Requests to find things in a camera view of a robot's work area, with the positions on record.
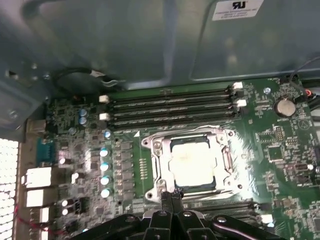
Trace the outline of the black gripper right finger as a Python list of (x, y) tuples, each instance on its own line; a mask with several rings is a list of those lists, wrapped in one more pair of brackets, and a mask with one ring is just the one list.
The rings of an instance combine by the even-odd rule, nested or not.
[(185, 210), (183, 193), (171, 193), (172, 210), (183, 240), (280, 240), (281, 237), (225, 214), (211, 220), (196, 211)]

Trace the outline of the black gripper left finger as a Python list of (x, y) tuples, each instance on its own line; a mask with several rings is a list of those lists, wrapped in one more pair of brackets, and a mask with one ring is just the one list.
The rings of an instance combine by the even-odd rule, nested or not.
[(72, 240), (169, 240), (174, 216), (173, 192), (162, 192), (160, 209), (149, 217), (123, 214), (92, 227)]

